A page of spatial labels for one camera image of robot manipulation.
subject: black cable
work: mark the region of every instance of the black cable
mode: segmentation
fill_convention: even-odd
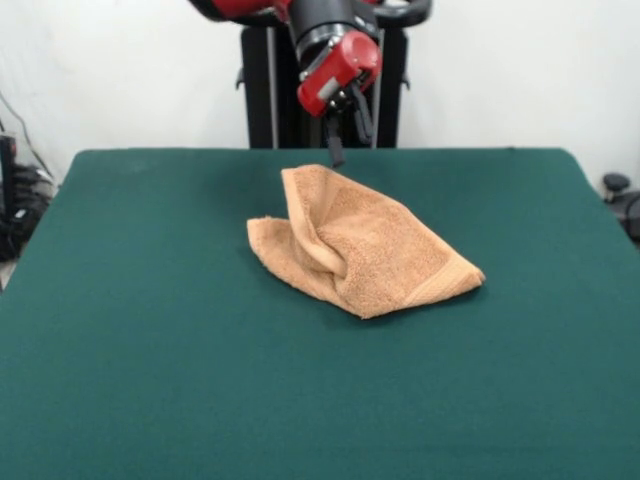
[[[627,235],[629,236],[631,236],[631,209],[638,202],[640,202],[640,193],[633,197],[633,199],[629,203],[627,203],[627,208],[624,212],[625,229],[627,230]]]
[[[14,108],[11,106],[11,104],[7,101],[4,94],[2,93],[2,90],[0,90],[0,101],[4,104],[7,110],[9,110],[11,115],[13,115],[16,118],[16,120],[20,122],[20,125],[22,126],[22,134],[24,136],[24,140],[27,142],[27,146],[29,147],[29,150],[31,150],[31,153],[36,158],[36,160],[38,161],[42,169],[45,172],[47,172],[47,175],[49,175],[51,178],[54,178],[53,174],[51,173],[51,170],[49,170],[49,167],[47,167],[47,164],[44,163],[44,160],[36,151],[35,147],[33,146],[33,143],[31,143],[31,137],[29,136],[29,130],[27,130],[27,124],[25,123],[24,119],[18,114],[18,112],[16,112]]]

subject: cable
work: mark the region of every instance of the cable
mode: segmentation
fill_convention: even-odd
[[[29,137],[29,130],[27,130],[27,124],[25,123],[24,119],[18,114],[18,112],[16,112],[14,108],[11,106],[11,104],[7,101],[4,94],[2,93],[2,90],[0,90],[0,101],[4,104],[7,110],[9,110],[11,115],[13,115],[16,118],[16,120],[20,122],[20,125],[22,126],[22,134],[24,136],[24,140],[27,142],[27,146],[29,147],[29,150],[31,150],[31,153],[33,153],[33,156],[36,158],[36,160],[38,161],[42,169],[45,172],[47,172],[47,175],[49,175],[51,178],[54,178],[53,174],[51,173],[51,170],[49,170],[49,167],[47,167],[47,164],[44,163],[44,160],[34,148],[33,143],[31,143],[31,137]]]

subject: white wall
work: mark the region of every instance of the white wall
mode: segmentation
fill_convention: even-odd
[[[84,148],[244,147],[238,33],[187,0],[0,0],[0,88],[58,175]],[[637,0],[436,0],[411,41],[401,146],[563,146],[640,183]]]

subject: towel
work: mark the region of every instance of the towel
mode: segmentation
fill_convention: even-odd
[[[479,287],[483,273],[399,202],[320,165],[282,171],[289,219],[247,223],[276,277],[371,319]]]

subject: green tablecloth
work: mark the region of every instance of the green tablecloth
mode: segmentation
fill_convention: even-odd
[[[325,152],[88,152],[0,301],[0,478],[640,478],[640,259],[559,150],[351,152],[481,267],[364,323],[250,217]]]

